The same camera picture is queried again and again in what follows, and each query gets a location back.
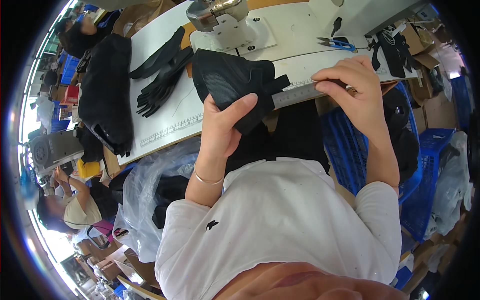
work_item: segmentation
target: bracelet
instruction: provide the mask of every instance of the bracelet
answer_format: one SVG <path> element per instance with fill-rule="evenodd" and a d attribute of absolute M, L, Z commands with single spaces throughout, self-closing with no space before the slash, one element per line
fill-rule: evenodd
<path fill-rule="evenodd" d="M 193 164 L 193 173 L 195 174 L 195 176 L 197 177 L 197 179 L 198 179 L 200 182 L 202 182 L 202 183 L 205 183 L 205 184 L 208 184 L 208 185 L 216 185 L 216 184 L 221 183 L 221 182 L 223 181 L 223 178 L 225 178 L 225 177 L 222 177 L 222 179 L 220 179 L 220 180 L 217 181 L 217 182 L 207 182 L 207 181 L 201 179 L 200 176 L 198 176 L 197 171 L 195 170 L 195 165 L 196 165 L 196 164 L 197 164 L 197 162 L 195 162 L 195 163 Z"/>

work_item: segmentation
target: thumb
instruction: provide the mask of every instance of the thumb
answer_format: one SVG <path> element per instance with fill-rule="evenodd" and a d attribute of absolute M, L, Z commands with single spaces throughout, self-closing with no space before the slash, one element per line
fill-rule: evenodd
<path fill-rule="evenodd" d="M 348 105 L 348 101 L 352 98 L 344 88 L 331 81 L 317 82 L 315 89 L 332 97 L 341 107 Z"/>
<path fill-rule="evenodd" d="M 245 117 L 245 115 L 255 107 L 257 100 L 258 96 L 254 93 L 243 96 L 220 112 L 220 121 L 226 127 L 233 127 L 235 123 L 237 123 L 241 118 Z"/>

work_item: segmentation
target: woman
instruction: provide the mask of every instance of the woman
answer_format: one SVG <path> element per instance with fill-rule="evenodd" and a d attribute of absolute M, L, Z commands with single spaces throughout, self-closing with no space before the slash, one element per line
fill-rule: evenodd
<path fill-rule="evenodd" d="M 103 28 L 95 26 L 89 16 L 75 23 L 70 19 L 63 19 L 55 26 L 55 31 L 65 51 L 81 59 L 85 51 L 93 48 L 112 32 L 113 25 L 119 16 L 119 11 L 112 12 L 108 17 L 107 25 Z"/>
<path fill-rule="evenodd" d="M 122 192 L 103 185 L 98 178 L 92 179 L 92 187 L 89 188 L 67 176 L 60 168 L 57 168 L 54 177 L 63 188 L 64 197 L 56 194 L 41 196 L 36 208 L 38 218 L 49 230 L 69 233 L 71 229 L 83 229 L 102 219 L 112 219 L 117 214 L 118 203 L 123 203 Z M 119 186 L 116 182 L 123 180 L 125 176 L 113 179 L 110 184 Z M 75 194 L 70 185 L 76 189 Z"/>
<path fill-rule="evenodd" d="M 263 124 L 247 136 L 233 128 L 255 94 L 223 111 L 209 96 L 186 199 L 168 207 L 157 252 L 167 299 L 406 299 L 388 286 L 401 251 L 399 172 L 379 78 L 369 57 L 357 56 L 312 79 L 369 139 L 367 185 L 355 208 L 325 171 L 313 102 L 281 108 L 269 140 Z"/>

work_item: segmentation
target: red box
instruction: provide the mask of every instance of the red box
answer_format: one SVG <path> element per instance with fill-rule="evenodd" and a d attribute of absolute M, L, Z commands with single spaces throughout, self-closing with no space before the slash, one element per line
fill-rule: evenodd
<path fill-rule="evenodd" d="M 65 90 L 65 97 L 60 102 L 62 104 L 77 104 L 78 103 L 78 93 L 80 91 L 80 87 L 69 85 Z"/>

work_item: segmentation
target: scissors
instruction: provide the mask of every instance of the scissors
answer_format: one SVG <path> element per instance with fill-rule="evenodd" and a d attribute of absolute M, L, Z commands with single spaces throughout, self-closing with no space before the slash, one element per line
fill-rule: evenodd
<path fill-rule="evenodd" d="M 355 48 L 354 45 L 349 44 L 347 42 L 342 42 L 336 39 L 331 39 L 327 37 L 318 37 L 317 39 L 323 41 L 323 42 L 317 42 L 317 44 L 323 45 L 323 46 L 328 46 L 328 47 L 334 47 L 342 50 L 348 50 L 353 53 L 357 53 L 357 48 Z"/>

